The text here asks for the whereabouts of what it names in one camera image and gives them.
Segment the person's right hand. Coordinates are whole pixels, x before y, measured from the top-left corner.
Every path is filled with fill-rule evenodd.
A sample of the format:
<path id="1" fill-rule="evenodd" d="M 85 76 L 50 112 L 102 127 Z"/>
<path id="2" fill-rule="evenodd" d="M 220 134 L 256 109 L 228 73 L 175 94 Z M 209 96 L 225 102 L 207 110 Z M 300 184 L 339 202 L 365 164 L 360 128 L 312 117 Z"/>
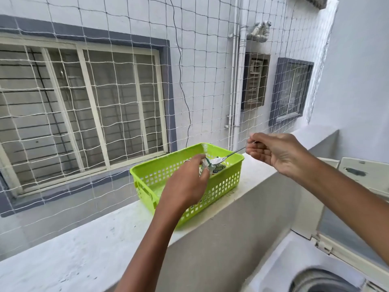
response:
<path id="1" fill-rule="evenodd" d="M 311 154 L 290 133 L 271 133 L 275 140 L 270 145 L 246 143 L 246 153 L 252 158 L 274 167 L 279 173 L 297 181 L 304 162 Z"/>

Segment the person's left hand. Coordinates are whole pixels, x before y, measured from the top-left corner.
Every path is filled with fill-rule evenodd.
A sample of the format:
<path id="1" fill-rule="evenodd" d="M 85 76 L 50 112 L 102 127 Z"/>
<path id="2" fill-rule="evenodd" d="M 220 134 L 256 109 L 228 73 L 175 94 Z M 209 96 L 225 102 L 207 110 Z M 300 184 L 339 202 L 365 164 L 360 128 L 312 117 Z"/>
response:
<path id="1" fill-rule="evenodd" d="M 183 214 L 197 204 L 206 187 L 199 185 L 199 167 L 205 154 L 197 154 L 185 161 L 167 180 L 157 206 L 158 210 Z"/>

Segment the white green detergent packet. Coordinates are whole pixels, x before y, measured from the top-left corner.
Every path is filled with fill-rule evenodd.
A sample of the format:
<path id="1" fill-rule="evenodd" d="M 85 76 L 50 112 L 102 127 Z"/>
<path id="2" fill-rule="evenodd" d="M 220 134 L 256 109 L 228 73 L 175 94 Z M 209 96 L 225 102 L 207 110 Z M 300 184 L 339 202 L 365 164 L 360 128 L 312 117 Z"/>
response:
<path id="1" fill-rule="evenodd" d="M 203 158 L 199 167 L 199 176 L 202 175 L 204 169 L 208 169 L 210 171 L 211 176 L 219 173 L 220 171 L 223 171 L 226 168 L 224 161 L 225 158 L 223 157 L 216 157 L 213 159 L 210 159 L 208 157 Z"/>

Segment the metal spoon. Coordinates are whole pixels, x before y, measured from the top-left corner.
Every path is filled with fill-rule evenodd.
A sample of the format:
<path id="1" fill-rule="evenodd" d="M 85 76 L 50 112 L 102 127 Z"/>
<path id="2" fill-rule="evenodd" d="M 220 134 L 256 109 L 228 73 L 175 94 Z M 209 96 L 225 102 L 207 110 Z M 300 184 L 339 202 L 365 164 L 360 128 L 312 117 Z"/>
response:
<path id="1" fill-rule="evenodd" d="M 210 165 L 219 166 L 219 165 L 223 164 L 225 166 L 232 166 L 234 164 L 242 162 L 245 157 L 242 154 L 240 154 L 239 152 L 241 152 L 244 149 L 246 149 L 246 145 L 244 147 L 236 150 L 236 151 L 229 153 L 225 157 L 217 157 L 217 158 L 211 159 Z"/>

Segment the person's right forearm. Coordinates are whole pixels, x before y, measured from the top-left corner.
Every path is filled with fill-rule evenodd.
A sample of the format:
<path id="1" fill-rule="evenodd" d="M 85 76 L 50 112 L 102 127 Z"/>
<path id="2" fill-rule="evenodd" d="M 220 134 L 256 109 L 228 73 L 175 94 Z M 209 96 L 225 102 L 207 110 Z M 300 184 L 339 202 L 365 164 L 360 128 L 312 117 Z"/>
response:
<path id="1" fill-rule="evenodd" d="M 318 198 L 389 266 L 389 203 L 312 155 L 297 159 L 290 178 Z"/>

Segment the person's left forearm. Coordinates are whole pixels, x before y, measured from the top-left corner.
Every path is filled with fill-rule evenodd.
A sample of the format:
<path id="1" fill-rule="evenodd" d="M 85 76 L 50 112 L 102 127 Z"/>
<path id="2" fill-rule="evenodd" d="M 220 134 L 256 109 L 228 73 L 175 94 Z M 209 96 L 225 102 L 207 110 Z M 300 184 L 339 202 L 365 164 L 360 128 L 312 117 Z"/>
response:
<path id="1" fill-rule="evenodd" d="M 155 292 L 169 241 L 190 206 L 184 197 L 165 197 L 114 292 Z"/>

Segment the grey pipe elbow fittings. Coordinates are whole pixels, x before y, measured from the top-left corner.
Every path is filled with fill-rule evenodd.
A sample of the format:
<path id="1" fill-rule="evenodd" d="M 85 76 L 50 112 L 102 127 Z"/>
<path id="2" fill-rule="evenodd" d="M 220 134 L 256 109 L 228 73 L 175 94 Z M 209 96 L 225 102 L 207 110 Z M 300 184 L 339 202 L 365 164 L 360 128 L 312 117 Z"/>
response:
<path id="1" fill-rule="evenodd" d="M 259 43 L 267 42 L 270 33 L 270 27 L 271 21 L 269 20 L 256 23 L 251 32 L 246 35 L 246 39 Z"/>

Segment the green plastic basket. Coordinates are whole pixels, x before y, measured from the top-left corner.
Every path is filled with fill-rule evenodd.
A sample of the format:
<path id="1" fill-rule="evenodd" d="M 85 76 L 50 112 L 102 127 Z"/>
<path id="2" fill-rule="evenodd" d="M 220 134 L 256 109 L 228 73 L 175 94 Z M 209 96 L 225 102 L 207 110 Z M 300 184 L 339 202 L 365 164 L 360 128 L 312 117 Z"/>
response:
<path id="1" fill-rule="evenodd" d="M 130 169 L 137 194 L 152 214 L 155 213 L 159 198 L 168 178 L 186 160 L 202 153 L 206 157 L 213 159 L 216 157 L 225 157 L 231 151 L 210 143 L 198 143 L 162 157 L 143 162 Z M 195 215 L 205 210 L 238 186 L 242 162 L 227 166 L 223 171 L 210 177 L 202 199 L 196 205 L 191 206 L 185 211 L 176 226 L 177 229 L 181 228 L 182 225 L 186 224 Z"/>

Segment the small grey framed window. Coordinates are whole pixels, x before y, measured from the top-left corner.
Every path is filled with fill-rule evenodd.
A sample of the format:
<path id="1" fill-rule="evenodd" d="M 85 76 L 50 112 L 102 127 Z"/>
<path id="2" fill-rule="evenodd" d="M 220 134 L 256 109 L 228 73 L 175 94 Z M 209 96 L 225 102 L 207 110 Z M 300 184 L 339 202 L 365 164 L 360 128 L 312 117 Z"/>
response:
<path id="1" fill-rule="evenodd" d="M 303 115 L 314 62 L 279 57 L 268 125 L 271 131 Z"/>

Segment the louvred vent window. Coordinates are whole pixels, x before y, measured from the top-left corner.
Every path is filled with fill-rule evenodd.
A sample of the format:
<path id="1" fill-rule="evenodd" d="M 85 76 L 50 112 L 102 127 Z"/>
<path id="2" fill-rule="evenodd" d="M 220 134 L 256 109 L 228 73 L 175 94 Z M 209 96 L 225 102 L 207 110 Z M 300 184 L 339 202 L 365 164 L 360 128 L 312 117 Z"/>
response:
<path id="1" fill-rule="evenodd" d="M 245 54 L 241 110 L 252 110 L 264 105 L 270 55 Z"/>

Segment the white vertical drain pipes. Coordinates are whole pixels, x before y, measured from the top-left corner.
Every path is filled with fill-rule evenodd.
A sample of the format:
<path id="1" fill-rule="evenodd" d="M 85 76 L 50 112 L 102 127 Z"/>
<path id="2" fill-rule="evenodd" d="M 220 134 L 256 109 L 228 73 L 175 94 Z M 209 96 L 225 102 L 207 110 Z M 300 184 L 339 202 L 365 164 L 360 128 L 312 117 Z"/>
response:
<path id="1" fill-rule="evenodd" d="M 245 68 L 245 56 L 247 45 L 247 18 L 249 14 L 250 0 L 235 0 L 234 28 L 231 37 L 233 39 L 230 112 L 228 122 L 228 148 L 237 150 L 240 138 L 240 118 L 242 103 L 242 83 Z"/>

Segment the white safety net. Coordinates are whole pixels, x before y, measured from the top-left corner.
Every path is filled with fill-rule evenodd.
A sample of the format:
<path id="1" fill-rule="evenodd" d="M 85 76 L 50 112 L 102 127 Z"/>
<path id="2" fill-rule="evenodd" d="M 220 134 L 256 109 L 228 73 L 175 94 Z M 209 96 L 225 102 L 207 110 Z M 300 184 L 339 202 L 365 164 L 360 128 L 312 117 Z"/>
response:
<path id="1" fill-rule="evenodd" d="M 274 132 L 308 124 L 338 4 L 250 0 L 247 34 L 262 21 L 271 27 L 267 42 L 247 40 L 246 52 L 269 54 L 270 64 L 264 105 L 241 110 L 239 147 L 250 132 L 273 132 L 268 121 L 279 57 L 314 62 L 314 69 L 303 115 Z M 169 40 L 177 150 L 199 142 L 230 150 L 234 7 L 235 0 L 0 0 L 0 15 Z M 124 176 L 0 217 L 0 262 L 136 200 L 134 180 Z"/>

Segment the white washing machine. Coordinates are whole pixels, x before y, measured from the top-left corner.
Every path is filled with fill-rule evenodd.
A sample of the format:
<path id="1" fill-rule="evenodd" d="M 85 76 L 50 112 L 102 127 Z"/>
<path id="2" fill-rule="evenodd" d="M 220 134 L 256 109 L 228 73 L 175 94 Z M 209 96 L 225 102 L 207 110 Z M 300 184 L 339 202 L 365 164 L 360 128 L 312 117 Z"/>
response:
<path id="1" fill-rule="evenodd" d="M 241 292 L 389 292 L 389 266 L 302 189 L 291 231 Z"/>

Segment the washing machine lid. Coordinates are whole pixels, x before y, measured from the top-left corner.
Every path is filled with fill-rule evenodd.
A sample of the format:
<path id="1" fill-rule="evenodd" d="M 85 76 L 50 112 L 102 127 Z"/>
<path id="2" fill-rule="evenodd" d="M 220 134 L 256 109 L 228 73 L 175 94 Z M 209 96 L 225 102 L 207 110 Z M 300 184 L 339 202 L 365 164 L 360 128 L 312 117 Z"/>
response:
<path id="1" fill-rule="evenodd" d="M 343 157 L 338 170 L 389 203 L 389 163 Z M 389 266 L 377 253 L 327 207 L 318 232 L 389 271 Z"/>

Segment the large cream framed window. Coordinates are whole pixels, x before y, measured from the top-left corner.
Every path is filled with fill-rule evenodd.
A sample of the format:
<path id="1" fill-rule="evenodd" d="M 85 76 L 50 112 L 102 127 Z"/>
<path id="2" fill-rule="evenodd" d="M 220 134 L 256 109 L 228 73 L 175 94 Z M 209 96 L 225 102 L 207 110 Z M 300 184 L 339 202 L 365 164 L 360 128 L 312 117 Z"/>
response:
<path id="1" fill-rule="evenodd" d="M 177 151 L 170 46 L 0 15 L 0 217 Z"/>

